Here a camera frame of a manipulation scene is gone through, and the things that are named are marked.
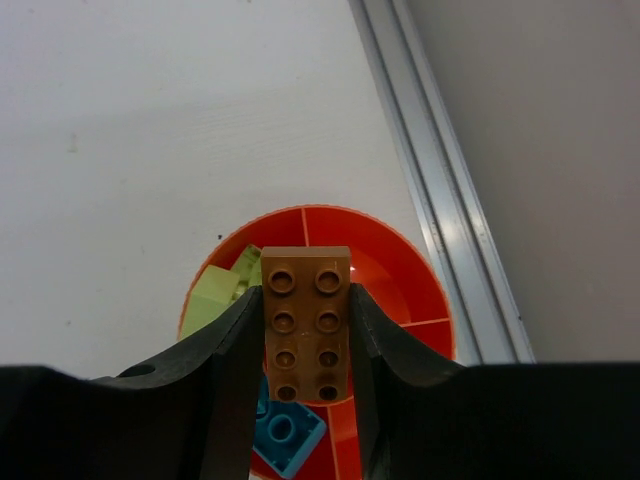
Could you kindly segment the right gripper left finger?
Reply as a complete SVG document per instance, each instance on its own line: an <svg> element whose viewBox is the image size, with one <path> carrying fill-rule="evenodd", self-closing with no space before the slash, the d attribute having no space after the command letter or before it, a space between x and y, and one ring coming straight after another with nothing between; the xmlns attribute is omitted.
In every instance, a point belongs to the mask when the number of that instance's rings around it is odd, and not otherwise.
<svg viewBox="0 0 640 480"><path fill-rule="evenodd" d="M245 479L264 353L263 295L115 377L1 370L5 479Z"/></svg>

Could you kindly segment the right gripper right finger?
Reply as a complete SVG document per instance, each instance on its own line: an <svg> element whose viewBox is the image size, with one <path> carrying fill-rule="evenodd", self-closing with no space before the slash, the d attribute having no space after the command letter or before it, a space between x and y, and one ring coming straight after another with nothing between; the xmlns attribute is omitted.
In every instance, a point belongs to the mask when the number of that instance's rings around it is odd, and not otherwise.
<svg viewBox="0 0 640 480"><path fill-rule="evenodd" d="M350 288L350 354L367 479L635 479L635 363L465 367Z"/></svg>

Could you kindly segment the pale green small lego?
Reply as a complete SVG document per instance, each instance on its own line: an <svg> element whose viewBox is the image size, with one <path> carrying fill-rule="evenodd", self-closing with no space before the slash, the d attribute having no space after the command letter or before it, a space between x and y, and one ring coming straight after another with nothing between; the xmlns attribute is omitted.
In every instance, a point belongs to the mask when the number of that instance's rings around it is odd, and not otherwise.
<svg viewBox="0 0 640 480"><path fill-rule="evenodd" d="M239 281L237 272L207 266L187 295L179 339L183 340L215 321L232 303Z"/></svg>

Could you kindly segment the light green lego brick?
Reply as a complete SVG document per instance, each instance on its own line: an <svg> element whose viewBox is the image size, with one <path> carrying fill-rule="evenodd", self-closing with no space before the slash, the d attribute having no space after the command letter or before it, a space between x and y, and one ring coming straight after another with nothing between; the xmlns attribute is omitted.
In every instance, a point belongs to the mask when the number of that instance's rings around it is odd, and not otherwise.
<svg viewBox="0 0 640 480"><path fill-rule="evenodd" d="M239 299L248 288L261 283L260 257L261 249L249 244L234 262L231 271L239 275L239 280L232 295L233 301Z"/></svg>

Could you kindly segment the brown long lego brick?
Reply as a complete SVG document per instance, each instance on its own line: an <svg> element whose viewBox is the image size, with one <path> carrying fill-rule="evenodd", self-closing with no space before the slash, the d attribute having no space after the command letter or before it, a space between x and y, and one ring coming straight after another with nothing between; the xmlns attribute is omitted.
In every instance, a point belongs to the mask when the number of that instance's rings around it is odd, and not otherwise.
<svg viewBox="0 0 640 480"><path fill-rule="evenodd" d="M271 399L328 405L348 397L350 267L345 246L262 250Z"/></svg>

